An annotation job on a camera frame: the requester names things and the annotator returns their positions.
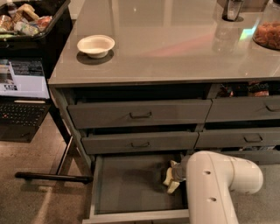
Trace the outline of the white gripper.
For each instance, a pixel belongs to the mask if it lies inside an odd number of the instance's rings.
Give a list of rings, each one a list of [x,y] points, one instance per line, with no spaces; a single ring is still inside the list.
[[[179,163],[174,160],[170,161],[171,164],[171,174],[175,181],[171,181],[167,187],[167,192],[169,194],[174,193],[174,191],[179,187],[182,181],[186,180],[186,166],[190,156],[184,156]]]

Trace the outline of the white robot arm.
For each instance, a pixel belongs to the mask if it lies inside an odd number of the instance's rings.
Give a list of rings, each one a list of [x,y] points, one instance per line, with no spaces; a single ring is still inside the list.
[[[171,161],[163,184],[173,193],[186,184],[190,224],[239,224],[231,192],[253,194],[263,186],[254,162],[203,150]]]

